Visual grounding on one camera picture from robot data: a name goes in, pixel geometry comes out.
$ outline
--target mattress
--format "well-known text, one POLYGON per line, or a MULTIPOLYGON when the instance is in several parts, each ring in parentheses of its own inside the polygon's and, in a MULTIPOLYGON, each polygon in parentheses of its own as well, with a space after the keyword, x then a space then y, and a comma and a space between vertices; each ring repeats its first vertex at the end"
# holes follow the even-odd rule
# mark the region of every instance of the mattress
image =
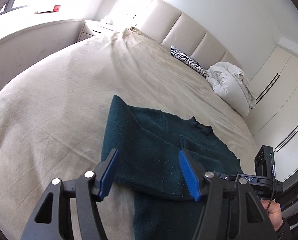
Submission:
MULTIPOLYGON (((100 161, 113 95, 128 105, 195 116, 253 174, 257 147, 247 125, 204 77, 136 29, 97 36, 46 57, 0 92, 0 229, 9 240, 20 239, 53 178, 78 178, 100 161)), ((98 209, 108 239, 133 239, 130 189, 113 184, 98 209)))

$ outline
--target beige upholstered headboard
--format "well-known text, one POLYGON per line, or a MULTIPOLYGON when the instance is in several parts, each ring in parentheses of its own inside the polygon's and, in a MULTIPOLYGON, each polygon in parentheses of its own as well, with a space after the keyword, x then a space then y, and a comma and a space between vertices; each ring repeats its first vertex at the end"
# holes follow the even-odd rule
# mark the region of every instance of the beige upholstered headboard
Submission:
POLYGON ((136 27, 166 48, 175 46, 204 69, 223 61, 241 68, 235 57, 210 32, 162 0, 152 1, 136 27))

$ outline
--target human hand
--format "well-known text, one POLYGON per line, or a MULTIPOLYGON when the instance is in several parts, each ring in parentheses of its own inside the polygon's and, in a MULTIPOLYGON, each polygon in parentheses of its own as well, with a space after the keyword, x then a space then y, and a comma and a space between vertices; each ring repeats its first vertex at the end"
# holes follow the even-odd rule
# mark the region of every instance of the human hand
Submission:
MULTIPOLYGON (((269 200, 261 200, 261 204, 264 209, 267 209, 269 202, 270 202, 269 200)), ((280 204, 272 201, 269 206, 268 212, 269 212, 269 219, 273 225, 274 231, 277 231, 283 223, 280 204)))

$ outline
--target person's sleeve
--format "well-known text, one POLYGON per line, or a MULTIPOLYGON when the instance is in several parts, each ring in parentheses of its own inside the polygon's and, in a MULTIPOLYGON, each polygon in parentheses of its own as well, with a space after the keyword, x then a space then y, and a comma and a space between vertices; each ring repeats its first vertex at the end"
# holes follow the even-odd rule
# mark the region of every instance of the person's sleeve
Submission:
POLYGON ((276 235, 278 236, 279 240, 291 240, 292 233, 290 226, 285 218, 282 218, 283 223, 280 228, 276 231, 276 235))

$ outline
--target nightstand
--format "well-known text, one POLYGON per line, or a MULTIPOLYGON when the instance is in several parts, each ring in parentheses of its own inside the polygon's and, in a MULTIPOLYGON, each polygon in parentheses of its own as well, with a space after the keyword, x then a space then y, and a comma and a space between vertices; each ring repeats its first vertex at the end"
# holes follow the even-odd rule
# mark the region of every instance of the nightstand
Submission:
POLYGON ((113 31, 116 31, 113 25, 97 21, 85 21, 78 38, 78 42, 99 34, 111 35, 113 31))

